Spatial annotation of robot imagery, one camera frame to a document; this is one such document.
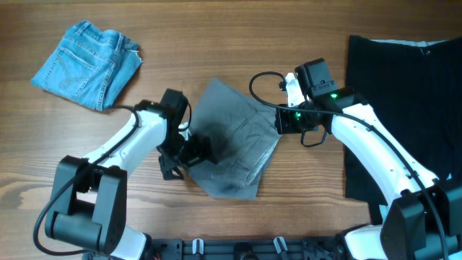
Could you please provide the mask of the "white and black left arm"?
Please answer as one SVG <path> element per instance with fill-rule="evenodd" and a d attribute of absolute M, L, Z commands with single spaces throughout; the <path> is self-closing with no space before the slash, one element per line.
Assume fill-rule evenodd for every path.
<path fill-rule="evenodd" d="M 35 246 L 42 246 L 38 231 L 76 246 L 76 254 L 107 259 L 158 259 L 149 235 L 126 225 L 128 177 L 151 153 L 160 153 L 165 180 L 182 180 L 182 171 L 211 160 L 209 139 L 190 134 L 182 126 L 191 109 L 187 97 L 168 89 L 158 103 L 142 100 L 129 106 L 127 124 L 99 149 L 83 158 L 66 156 L 55 173 L 50 201 L 33 231 Z"/>

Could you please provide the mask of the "grey cotton shorts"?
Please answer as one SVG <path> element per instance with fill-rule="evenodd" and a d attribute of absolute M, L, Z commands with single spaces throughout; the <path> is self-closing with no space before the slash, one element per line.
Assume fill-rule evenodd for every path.
<path fill-rule="evenodd" d="M 193 112 L 190 130 L 208 137 L 212 155 L 188 169 L 189 176 L 215 199 L 255 199 L 281 137 L 276 110 L 213 78 Z"/>

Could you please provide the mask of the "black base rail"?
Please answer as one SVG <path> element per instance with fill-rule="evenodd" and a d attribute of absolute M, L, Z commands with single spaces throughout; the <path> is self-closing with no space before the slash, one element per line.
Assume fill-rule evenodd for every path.
<path fill-rule="evenodd" d="M 162 260 L 347 260 L 351 254 L 336 237 L 267 240 L 154 239 L 154 259 Z"/>

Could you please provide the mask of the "black shorts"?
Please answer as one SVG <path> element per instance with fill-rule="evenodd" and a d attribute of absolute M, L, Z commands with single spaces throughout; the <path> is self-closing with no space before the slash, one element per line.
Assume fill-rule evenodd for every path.
<path fill-rule="evenodd" d="M 441 180 L 461 182 L 461 39 L 414 42 L 352 35 L 346 85 L 402 147 Z"/>

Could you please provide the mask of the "folded blue denim shorts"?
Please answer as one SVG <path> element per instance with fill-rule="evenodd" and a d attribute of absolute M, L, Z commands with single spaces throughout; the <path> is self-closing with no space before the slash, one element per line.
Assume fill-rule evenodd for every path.
<path fill-rule="evenodd" d="M 67 29 L 32 85 L 86 108 L 111 107 L 142 65 L 139 44 L 83 20 Z"/>

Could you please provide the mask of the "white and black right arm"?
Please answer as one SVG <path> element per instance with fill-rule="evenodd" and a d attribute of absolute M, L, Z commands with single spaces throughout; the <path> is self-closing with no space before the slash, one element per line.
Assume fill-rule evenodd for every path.
<path fill-rule="evenodd" d="M 278 105 L 280 134 L 322 126 L 370 174 L 385 199 L 383 221 L 340 238 L 350 259 L 460 259 L 461 185 L 441 181 L 417 162 L 382 125 L 355 89 L 340 88 L 323 59 L 282 77 L 287 103 Z"/>

